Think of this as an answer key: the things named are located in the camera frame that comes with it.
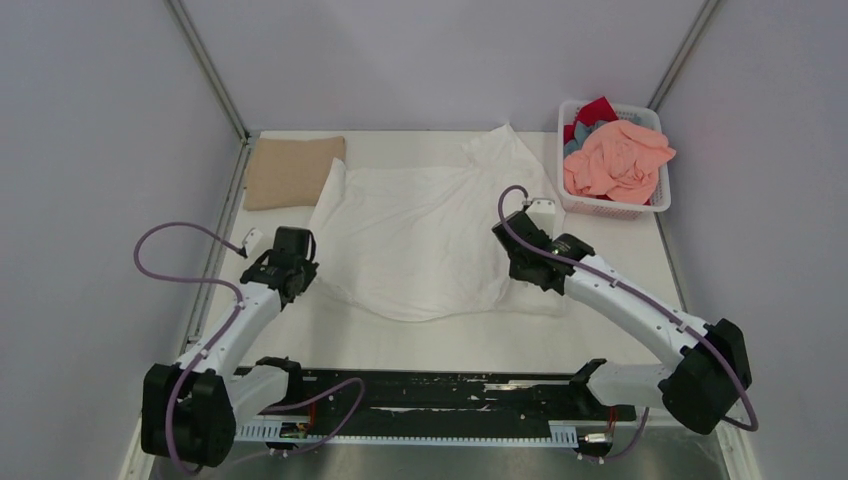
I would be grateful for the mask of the white t shirt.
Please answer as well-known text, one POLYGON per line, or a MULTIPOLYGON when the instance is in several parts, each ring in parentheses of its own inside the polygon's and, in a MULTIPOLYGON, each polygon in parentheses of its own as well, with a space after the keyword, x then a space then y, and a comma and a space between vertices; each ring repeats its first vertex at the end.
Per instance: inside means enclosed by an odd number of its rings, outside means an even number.
POLYGON ((564 300, 512 280, 493 227, 520 185, 556 194, 508 125, 463 144, 463 164, 350 169, 334 161, 309 221, 318 280, 333 296, 405 322, 491 311, 557 316, 564 300))

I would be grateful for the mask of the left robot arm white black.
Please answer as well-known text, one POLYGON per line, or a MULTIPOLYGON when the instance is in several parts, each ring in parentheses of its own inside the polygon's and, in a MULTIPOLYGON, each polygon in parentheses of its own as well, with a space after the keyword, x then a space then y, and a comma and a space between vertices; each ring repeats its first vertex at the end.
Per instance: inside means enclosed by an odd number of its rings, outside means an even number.
POLYGON ((274 406, 297 412, 306 399, 302 367, 264 357, 244 376, 236 372, 265 327, 316 277, 316 240, 305 228, 280 227, 272 246, 242 273, 225 280, 234 298, 216 329, 170 365, 155 364, 143 381, 140 444, 187 471, 217 467, 239 427, 274 406))

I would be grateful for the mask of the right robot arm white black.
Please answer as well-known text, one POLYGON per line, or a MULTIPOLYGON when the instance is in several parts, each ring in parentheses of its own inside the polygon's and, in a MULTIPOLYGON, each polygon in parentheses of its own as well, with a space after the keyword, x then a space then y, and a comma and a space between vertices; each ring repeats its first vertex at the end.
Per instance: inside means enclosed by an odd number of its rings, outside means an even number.
POLYGON ((661 408, 702 435, 749 404, 752 374, 742 330, 678 311, 620 275, 593 247, 570 234, 549 237, 525 211, 492 229, 509 259, 509 276, 586 305, 645 346, 655 365, 597 361, 571 390, 584 417, 609 406, 661 408))

